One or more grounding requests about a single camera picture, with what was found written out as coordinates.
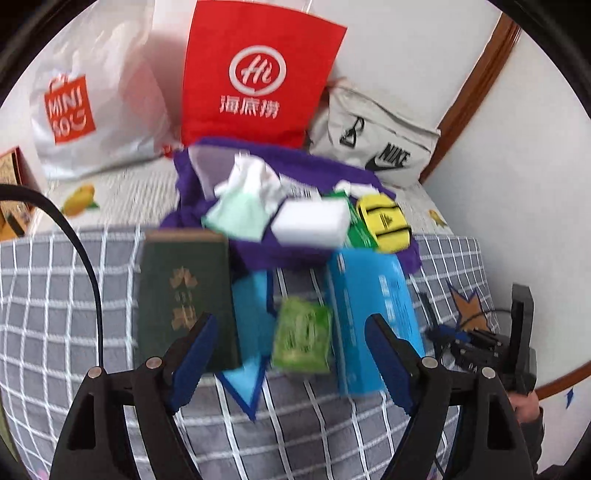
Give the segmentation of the person's right hand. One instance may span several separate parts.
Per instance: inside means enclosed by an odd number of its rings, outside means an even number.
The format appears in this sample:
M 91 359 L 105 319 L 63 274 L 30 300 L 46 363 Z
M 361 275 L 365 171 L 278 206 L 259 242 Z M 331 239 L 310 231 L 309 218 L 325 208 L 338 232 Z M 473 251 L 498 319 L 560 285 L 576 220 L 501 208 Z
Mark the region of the person's right hand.
M 541 410 L 536 391 L 532 391 L 527 395 L 522 395 L 517 392 L 508 392 L 507 396 L 514 410 L 517 421 L 520 424 L 532 423 L 538 420 Z

